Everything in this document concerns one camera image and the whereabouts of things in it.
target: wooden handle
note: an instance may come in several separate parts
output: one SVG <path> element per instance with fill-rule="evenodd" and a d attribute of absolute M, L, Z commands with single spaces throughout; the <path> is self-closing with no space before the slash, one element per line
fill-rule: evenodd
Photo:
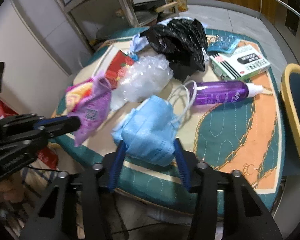
<path fill-rule="evenodd" d="M 169 9 L 169 8 L 175 7 L 175 6 L 178 6 L 178 2 L 167 3 L 165 5 L 162 5 L 162 6 L 158 7 L 158 8 L 156 8 L 155 12 L 159 13 L 159 12 L 162 12 L 162 11 L 164 11 L 166 9 Z"/>

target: bottle logo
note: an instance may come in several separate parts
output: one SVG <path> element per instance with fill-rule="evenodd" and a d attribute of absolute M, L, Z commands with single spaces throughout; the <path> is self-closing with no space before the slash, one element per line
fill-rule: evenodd
<path fill-rule="evenodd" d="M 234 95 L 234 100 L 238 100 L 239 99 L 239 97 L 240 97 L 240 94 L 239 94 L 239 92 L 236 92 L 236 94 Z"/>

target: blue plastic packet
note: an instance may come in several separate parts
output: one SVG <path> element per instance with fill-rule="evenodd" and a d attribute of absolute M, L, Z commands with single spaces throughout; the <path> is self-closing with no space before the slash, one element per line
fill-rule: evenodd
<path fill-rule="evenodd" d="M 223 52 L 231 54 L 237 47 L 240 39 L 235 35 L 217 36 L 217 40 L 209 44 L 207 52 Z"/>

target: purple package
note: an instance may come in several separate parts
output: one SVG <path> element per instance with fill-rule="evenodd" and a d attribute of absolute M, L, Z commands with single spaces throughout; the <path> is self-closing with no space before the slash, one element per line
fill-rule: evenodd
<path fill-rule="evenodd" d="M 91 94 L 82 98 L 68 116 L 77 116 L 80 128 L 74 132 L 74 146 L 78 147 L 106 120 L 111 101 L 111 84 L 104 77 L 94 77 Z"/>

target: cabinet handle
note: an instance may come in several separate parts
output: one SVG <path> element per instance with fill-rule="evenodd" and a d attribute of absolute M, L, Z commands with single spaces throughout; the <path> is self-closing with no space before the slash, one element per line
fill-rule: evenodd
<path fill-rule="evenodd" d="M 298 13 L 295 9 L 293 9 L 291 6 L 289 6 L 288 4 L 286 4 L 285 2 L 281 1 L 281 0 L 276 0 L 278 3 L 282 4 L 284 7 L 286 7 L 287 9 L 289 9 L 290 11 L 292 11 L 295 15 L 297 15 L 300 18 L 300 13 Z"/>

